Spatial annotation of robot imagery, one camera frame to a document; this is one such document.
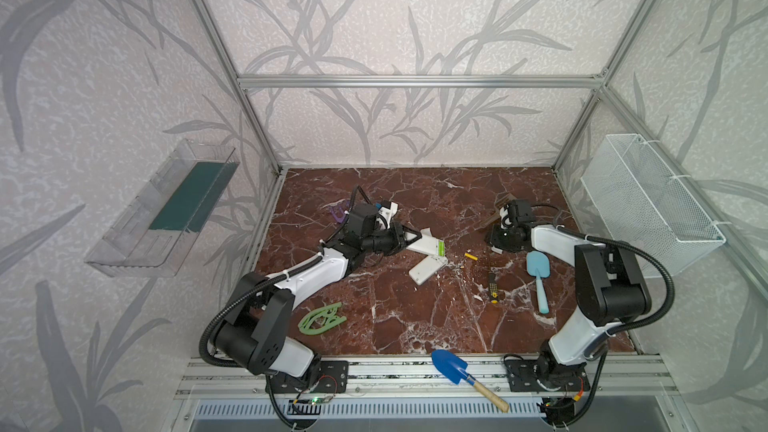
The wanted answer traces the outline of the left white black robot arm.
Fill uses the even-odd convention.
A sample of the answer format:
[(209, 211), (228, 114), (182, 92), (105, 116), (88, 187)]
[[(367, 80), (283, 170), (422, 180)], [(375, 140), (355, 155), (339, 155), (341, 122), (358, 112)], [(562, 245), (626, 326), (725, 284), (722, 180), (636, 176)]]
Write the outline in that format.
[(309, 259), (281, 272), (248, 273), (203, 330), (198, 354), (207, 364), (258, 376), (284, 374), (309, 384), (320, 376), (320, 355), (289, 336), (296, 306), (341, 281), (371, 254), (391, 256), (423, 234), (387, 218), (373, 204), (353, 205)]

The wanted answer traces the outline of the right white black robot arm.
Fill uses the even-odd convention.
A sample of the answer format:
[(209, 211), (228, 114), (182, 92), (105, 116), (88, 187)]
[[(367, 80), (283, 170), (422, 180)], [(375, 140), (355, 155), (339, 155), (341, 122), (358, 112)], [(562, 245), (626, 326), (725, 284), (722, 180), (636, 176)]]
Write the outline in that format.
[(528, 200), (506, 197), (487, 220), (495, 251), (525, 252), (528, 272), (542, 279), (556, 258), (575, 272), (576, 308), (544, 341), (534, 359), (504, 362), (514, 392), (565, 392), (590, 386), (588, 362), (605, 356), (615, 335), (663, 318), (676, 297), (671, 274), (649, 253), (624, 241), (582, 234), (558, 221), (546, 223)]

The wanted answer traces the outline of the white remote control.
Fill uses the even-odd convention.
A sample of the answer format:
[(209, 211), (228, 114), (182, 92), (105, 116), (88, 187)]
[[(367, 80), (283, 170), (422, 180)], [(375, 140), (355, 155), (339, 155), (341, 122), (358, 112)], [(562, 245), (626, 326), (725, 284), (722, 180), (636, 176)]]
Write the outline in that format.
[(417, 253), (435, 257), (444, 257), (446, 252), (444, 241), (433, 237), (429, 228), (422, 229), (420, 232), (423, 235), (421, 238), (423, 240), (423, 251)]
[(446, 266), (448, 260), (443, 256), (426, 256), (409, 271), (410, 278), (421, 286), (440, 269)]

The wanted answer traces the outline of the black yellow screwdriver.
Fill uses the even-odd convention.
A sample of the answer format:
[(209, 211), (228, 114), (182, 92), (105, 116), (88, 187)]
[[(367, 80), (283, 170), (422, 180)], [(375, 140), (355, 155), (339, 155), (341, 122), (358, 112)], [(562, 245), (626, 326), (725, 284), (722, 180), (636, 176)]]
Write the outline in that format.
[(499, 302), (499, 288), (496, 274), (493, 272), (488, 275), (488, 294), (492, 304), (497, 304)]

